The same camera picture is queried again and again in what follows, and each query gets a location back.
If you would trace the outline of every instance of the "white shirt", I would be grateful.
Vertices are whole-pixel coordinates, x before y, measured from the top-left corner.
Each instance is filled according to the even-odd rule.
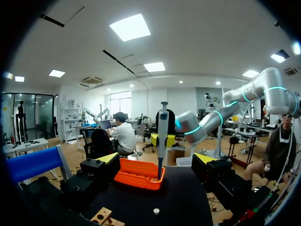
[[[126,152],[133,152],[136,149],[135,132],[131,124],[124,122],[111,131],[111,136],[118,140]]]

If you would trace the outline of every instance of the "air conditioning vent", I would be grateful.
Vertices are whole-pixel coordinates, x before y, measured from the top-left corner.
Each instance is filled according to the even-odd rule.
[[[90,76],[90,77],[83,79],[83,82],[96,85],[96,84],[102,83],[103,80],[96,76]]]
[[[88,85],[83,84],[83,83],[80,83],[79,85],[80,85],[80,86],[83,86],[83,87],[86,87],[86,88],[90,88]]]
[[[287,68],[285,70],[283,70],[283,72],[287,75],[287,76],[291,76],[293,74],[297,74],[300,71],[299,67],[290,67]]]

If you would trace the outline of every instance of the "hair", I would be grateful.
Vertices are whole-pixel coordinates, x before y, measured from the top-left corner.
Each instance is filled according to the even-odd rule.
[[[119,122],[125,122],[126,121],[126,115],[123,112],[118,112],[115,114],[115,119]]]
[[[286,117],[286,118],[291,118],[292,119],[292,116],[290,114],[283,114],[282,117]]]

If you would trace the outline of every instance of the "orange tray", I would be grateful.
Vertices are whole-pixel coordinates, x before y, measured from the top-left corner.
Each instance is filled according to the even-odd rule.
[[[159,190],[164,178],[162,167],[161,179],[158,180],[158,166],[154,163],[120,159],[120,170],[114,180],[135,187]]]

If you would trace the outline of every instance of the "white bottle cap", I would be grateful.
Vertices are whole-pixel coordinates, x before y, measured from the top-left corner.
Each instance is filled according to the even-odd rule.
[[[160,210],[159,210],[158,208],[155,208],[155,209],[154,209],[154,214],[155,214],[155,215],[158,215],[159,213],[160,213]]]

